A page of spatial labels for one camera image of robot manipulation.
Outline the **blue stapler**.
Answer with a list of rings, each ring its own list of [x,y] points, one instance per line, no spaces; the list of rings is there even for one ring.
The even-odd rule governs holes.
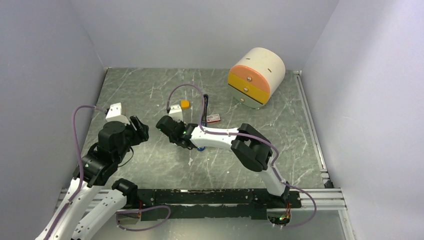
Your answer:
[[[201,125],[203,127],[206,127],[207,124],[208,124],[208,122],[207,122],[207,110],[208,110],[209,95],[204,94],[203,99],[204,99],[204,107],[203,107],[203,112],[202,112]]]

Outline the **orange cube block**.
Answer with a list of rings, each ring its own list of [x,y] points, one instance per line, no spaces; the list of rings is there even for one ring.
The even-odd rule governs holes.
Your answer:
[[[182,101],[180,102],[180,107],[181,107],[183,110],[189,109],[189,108],[190,108],[190,106],[191,106],[191,104],[190,104],[190,102],[189,102],[188,100],[182,100]]]

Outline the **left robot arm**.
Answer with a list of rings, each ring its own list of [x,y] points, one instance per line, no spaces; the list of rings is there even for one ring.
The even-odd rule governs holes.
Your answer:
[[[81,159],[68,191],[38,240],[90,240],[116,211],[132,208],[139,200],[137,185],[120,179],[90,212],[90,203],[118,170],[133,146],[149,139],[149,126],[137,116],[107,120],[97,142]]]

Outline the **red white staple box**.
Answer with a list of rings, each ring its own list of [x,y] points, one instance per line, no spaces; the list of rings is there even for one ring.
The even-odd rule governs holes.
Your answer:
[[[221,121],[221,117],[219,114],[211,114],[206,116],[207,124],[218,123],[220,121]]]

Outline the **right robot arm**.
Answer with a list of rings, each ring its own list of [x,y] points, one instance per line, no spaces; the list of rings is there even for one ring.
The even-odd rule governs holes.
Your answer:
[[[156,124],[172,144],[184,149],[211,147],[234,153],[241,164],[257,173],[269,193],[270,202],[282,207],[289,200],[290,186],[275,165],[279,151],[248,123],[236,128],[211,128],[184,123],[165,115]]]

